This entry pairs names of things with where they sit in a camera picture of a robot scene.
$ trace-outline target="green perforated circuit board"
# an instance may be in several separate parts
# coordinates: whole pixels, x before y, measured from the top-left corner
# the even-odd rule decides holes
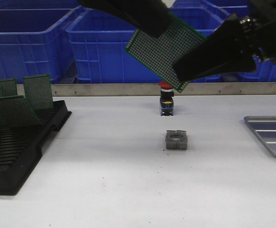
[[[180,82],[173,64],[206,38],[170,13],[173,22],[159,38],[153,38],[136,30],[126,46],[126,51],[144,64],[178,92],[182,92],[188,82]]]

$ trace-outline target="metal tray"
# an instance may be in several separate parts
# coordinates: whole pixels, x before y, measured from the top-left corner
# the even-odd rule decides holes
[[[276,116],[247,116],[247,126],[276,157]]]

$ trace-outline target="white table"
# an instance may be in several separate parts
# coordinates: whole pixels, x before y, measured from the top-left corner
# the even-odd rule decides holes
[[[276,115],[276,95],[66,97],[72,116],[0,228],[276,228],[276,158],[243,122]],[[186,130],[187,151],[165,150]]]

